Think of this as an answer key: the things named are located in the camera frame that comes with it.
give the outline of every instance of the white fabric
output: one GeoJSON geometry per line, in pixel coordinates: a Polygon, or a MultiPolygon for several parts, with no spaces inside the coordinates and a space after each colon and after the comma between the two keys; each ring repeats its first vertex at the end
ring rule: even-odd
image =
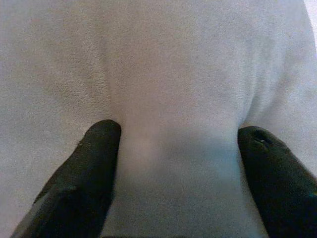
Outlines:
{"type": "Polygon", "coordinates": [[[0,237],[95,122],[122,127],[103,235],[267,237],[237,145],[268,129],[317,175],[302,0],[1,0],[0,237]]]}

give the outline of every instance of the white towel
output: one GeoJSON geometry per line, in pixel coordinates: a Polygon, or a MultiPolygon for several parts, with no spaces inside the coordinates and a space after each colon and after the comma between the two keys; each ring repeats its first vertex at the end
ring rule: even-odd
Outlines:
{"type": "Polygon", "coordinates": [[[238,128],[317,175],[302,0],[1,0],[0,237],[95,122],[122,127],[103,235],[267,237],[238,128]]]}

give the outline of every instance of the white cloth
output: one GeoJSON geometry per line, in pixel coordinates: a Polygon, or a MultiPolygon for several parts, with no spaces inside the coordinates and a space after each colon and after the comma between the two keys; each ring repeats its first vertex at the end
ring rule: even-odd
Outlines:
{"type": "Polygon", "coordinates": [[[103,235],[267,237],[238,128],[317,175],[302,0],[1,0],[0,237],[95,122],[122,127],[103,235]]]}

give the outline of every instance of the small hole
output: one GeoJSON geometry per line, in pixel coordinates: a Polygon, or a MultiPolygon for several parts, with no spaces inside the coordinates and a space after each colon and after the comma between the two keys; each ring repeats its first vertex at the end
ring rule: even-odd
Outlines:
{"type": "Polygon", "coordinates": [[[274,146],[273,142],[265,136],[265,133],[261,130],[256,130],[253,133],[253,139],[264,144],[266,147],[274,146]]]}

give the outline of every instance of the fleece fabric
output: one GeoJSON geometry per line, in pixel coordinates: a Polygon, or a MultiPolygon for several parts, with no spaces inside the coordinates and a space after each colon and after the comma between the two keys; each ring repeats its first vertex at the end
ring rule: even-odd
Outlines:
{"type": "Polygon", "coordinates": [[[85,131],[122,128],[103,235],[266,238],[238,129],[317,175],[317,59],[302,0],[1,0],[0,237],[85,131]]]}

